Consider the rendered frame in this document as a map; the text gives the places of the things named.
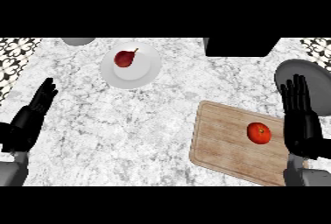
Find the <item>black appliance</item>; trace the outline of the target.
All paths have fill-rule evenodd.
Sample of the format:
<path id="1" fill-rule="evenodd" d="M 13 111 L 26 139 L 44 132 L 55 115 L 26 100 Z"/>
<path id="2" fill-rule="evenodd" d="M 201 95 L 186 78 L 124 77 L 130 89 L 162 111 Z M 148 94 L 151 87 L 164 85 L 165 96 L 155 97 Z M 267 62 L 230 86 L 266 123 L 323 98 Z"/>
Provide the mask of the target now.
<path id="1" fill-rule="evenodd" d="M 207 57 L 264 57 L 272 51 L 279 38 L 213 37 L 204 38 Z"/>

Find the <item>grey round object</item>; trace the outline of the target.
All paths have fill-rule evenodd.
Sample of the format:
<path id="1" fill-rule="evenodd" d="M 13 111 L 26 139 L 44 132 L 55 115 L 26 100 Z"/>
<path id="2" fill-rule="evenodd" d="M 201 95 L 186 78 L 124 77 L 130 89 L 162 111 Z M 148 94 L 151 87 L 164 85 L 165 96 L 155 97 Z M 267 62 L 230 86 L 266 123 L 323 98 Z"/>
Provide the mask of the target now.
<path id="1" fill-rule="evenodd" d="M 94 38 L 62 38 L 62 40 L 69 46 L 83 46 L 89 44 Z"/>

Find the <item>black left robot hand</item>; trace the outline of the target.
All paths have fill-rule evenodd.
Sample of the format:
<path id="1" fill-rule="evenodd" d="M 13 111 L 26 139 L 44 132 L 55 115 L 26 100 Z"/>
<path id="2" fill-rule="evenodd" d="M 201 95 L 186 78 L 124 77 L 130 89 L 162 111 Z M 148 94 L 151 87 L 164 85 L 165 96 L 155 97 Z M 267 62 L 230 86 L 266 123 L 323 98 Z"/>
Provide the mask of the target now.
<path id="1" fill-rule="evenodd" d="M 46 78 L 29 104 L 19 109 L 12 122 L 0 122 L 1 152 L 28 152 L 34 147 L 56 94 L 53 79 Z"/>

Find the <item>grey pan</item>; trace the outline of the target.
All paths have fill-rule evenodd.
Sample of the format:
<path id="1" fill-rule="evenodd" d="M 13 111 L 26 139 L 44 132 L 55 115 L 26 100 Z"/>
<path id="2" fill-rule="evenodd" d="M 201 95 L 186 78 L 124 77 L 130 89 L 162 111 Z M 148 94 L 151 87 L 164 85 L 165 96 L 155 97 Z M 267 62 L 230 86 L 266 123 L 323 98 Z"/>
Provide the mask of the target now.
<path id="1" fill-rule="evenodd" d="M 281 85 L 294 78 L 295 74 L 304 76 L 312 110 L 319 116 L 331 116 L 331 73 L 313 62 L 289 59 L 275 69 L 276 89 L 281 89 Z"/>

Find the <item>wooden cutting board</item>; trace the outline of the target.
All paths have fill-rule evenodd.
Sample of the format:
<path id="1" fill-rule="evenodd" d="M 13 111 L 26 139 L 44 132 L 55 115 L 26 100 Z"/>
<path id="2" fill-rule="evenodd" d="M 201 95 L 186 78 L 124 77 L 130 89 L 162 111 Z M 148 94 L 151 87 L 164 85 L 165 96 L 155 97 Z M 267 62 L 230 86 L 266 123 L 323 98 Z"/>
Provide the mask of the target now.
<path id="1" fill-rule="evenodd" d="M 272 139 L 267 144 L 250 140 L 250 123 L 261 123 L 269 128 Z M 284 120 L 213 101 L 201 101 L 189 158 L 193 164 L 238 179 L 261 186 L 282 186 L 288 158 Z"/>

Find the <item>white plate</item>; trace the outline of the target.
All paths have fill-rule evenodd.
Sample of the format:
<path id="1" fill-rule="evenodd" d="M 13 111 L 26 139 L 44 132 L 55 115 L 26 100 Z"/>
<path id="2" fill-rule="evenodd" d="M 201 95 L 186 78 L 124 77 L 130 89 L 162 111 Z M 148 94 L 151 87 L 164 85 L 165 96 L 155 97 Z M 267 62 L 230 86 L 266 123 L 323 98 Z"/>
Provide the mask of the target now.
<path id="1" fill-rule="evenodd" d="M 127 66 L 118 66 L 118 53 L 128 53 Z M 140 88 L 155 80 L 161 71 L 161 56 L 155 48 L 140 42 L 117 45 L 100 62 L 100 76 L 106 83 L 121 89 Z"/>

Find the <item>dark red pear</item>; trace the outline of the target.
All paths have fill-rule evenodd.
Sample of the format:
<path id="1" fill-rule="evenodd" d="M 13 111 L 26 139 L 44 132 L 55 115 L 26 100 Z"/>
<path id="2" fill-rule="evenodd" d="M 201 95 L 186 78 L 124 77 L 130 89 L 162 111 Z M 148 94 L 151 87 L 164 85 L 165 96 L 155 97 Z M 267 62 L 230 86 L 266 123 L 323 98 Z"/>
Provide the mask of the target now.
<path id="1" fill-rule="evenodd" d="M 139 49 L 134 49 L 133 51 L 120 51 L 117 53 L 117 55 L 114 57 L 114 63 L 117 64 L 118 67 L 130 66 L 137 50 Z"/>

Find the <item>red tomato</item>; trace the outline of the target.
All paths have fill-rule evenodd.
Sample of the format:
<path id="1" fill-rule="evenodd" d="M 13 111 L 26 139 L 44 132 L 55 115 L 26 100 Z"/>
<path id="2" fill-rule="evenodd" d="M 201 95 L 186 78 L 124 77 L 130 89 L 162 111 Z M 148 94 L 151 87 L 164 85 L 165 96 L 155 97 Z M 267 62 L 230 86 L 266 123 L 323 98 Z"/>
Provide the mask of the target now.
<path id="1" fill-rule="evenodd" d="M 267 144 L 272 139 L 272 132 L 260 122 L 251 122 L 247 126 L 247 137 L 255 144 Z"/>

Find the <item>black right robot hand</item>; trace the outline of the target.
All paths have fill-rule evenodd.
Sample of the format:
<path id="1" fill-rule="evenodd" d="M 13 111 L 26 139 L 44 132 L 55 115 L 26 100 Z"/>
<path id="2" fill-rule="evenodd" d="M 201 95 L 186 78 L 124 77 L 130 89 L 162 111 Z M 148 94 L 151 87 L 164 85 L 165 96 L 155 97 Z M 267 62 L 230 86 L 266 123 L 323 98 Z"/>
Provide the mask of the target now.
<path id="1" fill-rule="evenodd" d="M 281 85 L 284 102 L 284 144 L 292 154 L 303 158 L 331 159 L 331 139 L 322 135 L 316 112 L 310 106 L 306 77 L 295 74 Z"/>

